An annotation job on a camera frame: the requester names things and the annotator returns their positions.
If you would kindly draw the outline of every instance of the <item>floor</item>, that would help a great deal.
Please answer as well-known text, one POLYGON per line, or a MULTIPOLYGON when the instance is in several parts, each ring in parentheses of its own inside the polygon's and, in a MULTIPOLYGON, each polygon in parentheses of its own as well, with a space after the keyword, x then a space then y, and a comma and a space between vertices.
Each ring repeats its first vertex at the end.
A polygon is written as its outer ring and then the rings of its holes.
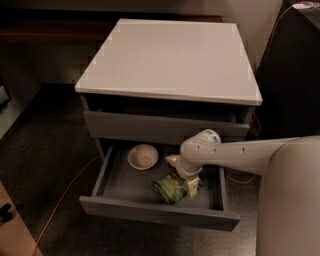
MULTIPOLYGON (((0 180, 35 240, 71 180, 98 155, 82 111, 73 86, 43 85, 0 141, 0 180)), ((43 255, 255 255, 260 177, 248 185, 226 180, 229 210, 241 221, 222 232, 86 215, 78 199, 90 195, 100 166, 91 164, 69 190, 41 240, 43 255)))

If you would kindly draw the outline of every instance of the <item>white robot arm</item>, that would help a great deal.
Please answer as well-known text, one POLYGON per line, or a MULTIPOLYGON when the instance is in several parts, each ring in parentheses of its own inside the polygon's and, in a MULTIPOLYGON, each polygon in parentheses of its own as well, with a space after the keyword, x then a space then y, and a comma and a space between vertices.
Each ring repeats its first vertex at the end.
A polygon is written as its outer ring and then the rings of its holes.
POLYGON ((320 255, 320 136, 221 143, 205 130, 167 161, 191 197, 203 165, 262 175, 257 255, 320 255))

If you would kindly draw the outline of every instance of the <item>white bowl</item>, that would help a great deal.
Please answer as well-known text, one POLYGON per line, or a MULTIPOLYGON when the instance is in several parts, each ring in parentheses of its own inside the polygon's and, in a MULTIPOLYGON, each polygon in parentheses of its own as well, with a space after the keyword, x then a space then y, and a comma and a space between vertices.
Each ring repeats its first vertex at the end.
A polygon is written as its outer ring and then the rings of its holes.
POLYGON ((154 166, 158 161, 157 150, 151 145, 140 144, 129 151, 128 162, 138 170, 147 170, 154 166))

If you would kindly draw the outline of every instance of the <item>drawer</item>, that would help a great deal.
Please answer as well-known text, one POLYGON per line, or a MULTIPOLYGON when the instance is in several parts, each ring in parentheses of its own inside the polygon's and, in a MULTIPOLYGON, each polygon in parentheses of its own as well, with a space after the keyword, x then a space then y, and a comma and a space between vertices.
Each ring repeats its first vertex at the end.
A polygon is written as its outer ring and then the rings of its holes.
POLYGON ((94 138, 181 144, 204 129, 215 130, 225 142, 243 140, 248 124, 197 120, 156 115, 85 111, 84 118, 94 138))
POLYGON ((240 218, 228 212, 223 168, 206 166, 201 172, 203 186, 195 199, 185 197, 174 205, 166 205, 150 182, 173 170, 164 157, 179 149, 153 144, 159 153, 157 164, 139 171, 127 161, 127 154, 135 145, 118 142, 108 148, 91 197, 80 197, 87 214, 224 231, 234 229, 240 218))

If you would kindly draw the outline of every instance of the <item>white surface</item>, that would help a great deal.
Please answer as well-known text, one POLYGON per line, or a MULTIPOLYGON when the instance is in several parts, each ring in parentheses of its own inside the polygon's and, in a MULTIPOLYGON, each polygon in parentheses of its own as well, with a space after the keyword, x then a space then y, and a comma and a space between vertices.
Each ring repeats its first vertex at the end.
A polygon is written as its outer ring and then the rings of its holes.
POLYGON ((260 105, 237 26, 121 19, 77 92, 260 105))

